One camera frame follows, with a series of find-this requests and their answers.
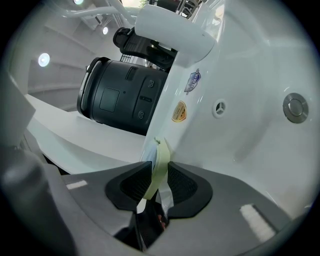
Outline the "blue shield sticker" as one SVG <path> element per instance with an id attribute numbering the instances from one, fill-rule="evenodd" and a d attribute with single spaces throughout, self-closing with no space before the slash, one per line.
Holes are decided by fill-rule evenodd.
<path id="1" fill-rule="evenodd" d="M 188 78 L 187 84 L 184 88 L 184 92 L 188 95 L 191 91 L 195 89 L 198 82 L 201 79 L 200 70 L 197 68 L 195 72 L 192 72 Z"/>

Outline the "large black machine cabinet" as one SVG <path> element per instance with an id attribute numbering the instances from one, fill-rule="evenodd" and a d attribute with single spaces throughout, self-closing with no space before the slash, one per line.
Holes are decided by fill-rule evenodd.
<path id="1" fill-rule="evenodd" d="M 77 111 L 97 123 L 145 136 L 167 77 L 161 70 L 96 57 L 86 68 Z"/>

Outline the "round white overflow cover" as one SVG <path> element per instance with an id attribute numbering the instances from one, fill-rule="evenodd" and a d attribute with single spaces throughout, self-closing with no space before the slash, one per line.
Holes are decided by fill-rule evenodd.
<path id="1" fill-rule="evenodd" d="M 212 114 L 215 118 L 222 118 L 228 108 L 227 102 L 220 98 L 216 100 L 212 106 Z"/>

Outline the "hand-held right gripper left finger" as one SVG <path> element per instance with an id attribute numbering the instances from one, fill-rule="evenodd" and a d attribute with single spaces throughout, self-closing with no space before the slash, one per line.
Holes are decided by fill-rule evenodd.
<path id="1" fill-rule="evenodd" d="M 150 162 L 68 175 L 45 164 L 44 173 L 66 228 L 67 256 L 149 256 L 141 249 L 134 196 L 151 181 Z"/>

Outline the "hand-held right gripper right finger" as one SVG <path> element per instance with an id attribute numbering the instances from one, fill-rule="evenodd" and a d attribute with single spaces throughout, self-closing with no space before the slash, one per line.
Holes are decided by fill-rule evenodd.
<path id="1" fill-rule="evenodd" d="M 195 216 L 170 219 L 147 250 L 151 256 L 237 256 L 260 246 L 240 211 L 245 205 L 252 205 L 275 232 L 291 222 L 274 202 L 235 177 L 177 162 L 168 166 L 193 179 L 199 191 L 211 187 L 212 196 Z"/>

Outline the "large white ceramic sink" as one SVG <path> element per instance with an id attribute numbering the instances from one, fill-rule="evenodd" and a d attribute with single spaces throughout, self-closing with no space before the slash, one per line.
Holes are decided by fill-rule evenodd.
<path id="1" fill-rule="evenodd" d="M 320 55 L 280 0 L 206 0 L 191 19 L 147 5 L 138 35 L 177 55 L 148 128 L 142 154 L 164 138 L 173 162 L 235 177 L 291 218 L 307 211 L 320 187 Z M 191 73 L 201 79 L 188 95 Z M 302 95 L 308 117 L 293 123 L 283 111 Z M 212 107 L 227 110 L 215 118 Z M 172 121 L 179 101 L 187 117 Z"/>

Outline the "chrome sink drain plug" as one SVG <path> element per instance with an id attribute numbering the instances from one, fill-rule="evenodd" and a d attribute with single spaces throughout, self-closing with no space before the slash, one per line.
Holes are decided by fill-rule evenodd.
<path id="1" fill-rule="evenodd" d="M 308 103 L 299 93 L 289 93 L 283 100 L 282 108 L 286 118 L 294 124 L 303 123 L 309 115 Z"/>

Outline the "yellow shield sticker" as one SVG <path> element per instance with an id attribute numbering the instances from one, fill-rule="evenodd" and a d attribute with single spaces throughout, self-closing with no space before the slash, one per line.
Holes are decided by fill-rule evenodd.
<path id="1" fill-rule="evenodd" d="M 180 123 L 187 118 L 187 106 L 183 101 L 179 101 L 173 111 L 171 120 Z"/>

